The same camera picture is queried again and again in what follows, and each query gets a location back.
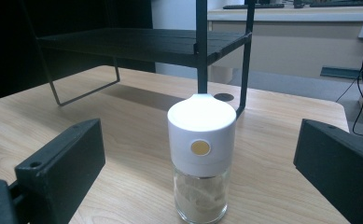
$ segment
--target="black metal shelf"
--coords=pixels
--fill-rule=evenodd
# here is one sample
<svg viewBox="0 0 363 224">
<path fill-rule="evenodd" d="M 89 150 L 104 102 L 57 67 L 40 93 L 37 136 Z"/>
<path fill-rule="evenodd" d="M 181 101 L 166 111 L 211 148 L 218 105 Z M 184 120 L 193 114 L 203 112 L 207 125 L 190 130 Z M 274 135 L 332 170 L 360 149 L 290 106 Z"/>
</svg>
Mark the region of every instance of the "black metal shelf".
<svg viewBox="0 0 363 224">
<path fill-rule="evenodd" d="M 207 65 L 251 41 L 251 33 L 207 32 Z M 61 49 L 147 62 L 198 67 L 196 32 L 104 28 L 38 38 L 44 49 Z"/>
</svg>

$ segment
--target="white wall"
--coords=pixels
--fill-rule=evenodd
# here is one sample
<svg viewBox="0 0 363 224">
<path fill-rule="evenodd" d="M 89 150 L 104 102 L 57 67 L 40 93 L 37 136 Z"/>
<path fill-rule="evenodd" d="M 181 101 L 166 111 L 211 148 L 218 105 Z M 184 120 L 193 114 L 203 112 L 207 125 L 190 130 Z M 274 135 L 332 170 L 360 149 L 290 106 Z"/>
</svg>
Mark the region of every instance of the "white wall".
<svg viewBox="0 0 363 224">
<path fill-rule="evenodd" d="M 154 29 L 196 29 L 196 1 L 199 0 L 151 0 Z M 208 0 L 207 9 L 241 4 L 244 0 Z M 166 63 L 156 63 L 156 72 L 165 75 L 196 78 L 195 68 Z"/>
</svg>

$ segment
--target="light wood tabletop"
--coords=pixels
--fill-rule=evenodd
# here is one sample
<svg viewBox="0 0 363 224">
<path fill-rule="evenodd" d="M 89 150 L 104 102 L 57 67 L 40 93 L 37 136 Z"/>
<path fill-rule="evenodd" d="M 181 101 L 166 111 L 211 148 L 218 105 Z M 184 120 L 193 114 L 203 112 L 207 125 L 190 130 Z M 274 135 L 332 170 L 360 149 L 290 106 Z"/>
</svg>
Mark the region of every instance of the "light wood tabletop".
<svg viewBox="0 0 363 224">
<path fill-rule="evenodd" d="M 166 116 L 196 93 L 197 81 L 119 71 L 119 84 L 66 106 L 56 105 L 48 84 L 0 99 L 0 179 L 12 183 L 16 165 L 73 124 L 99 118 L 106 164 L 71 222 L 183 223 L 175 209 Z M 113 79 L 114 67 L 100 66 L 55 85 L 64 101 Z M 234 95 L 230 104 L 237 108 L 239 87 L 208 87 L 213 95 Z M 348 131 L 341 105 L 248 89 L 220 223 L 348 223 L 293 164 L 302 119 Z"/>
</svg>

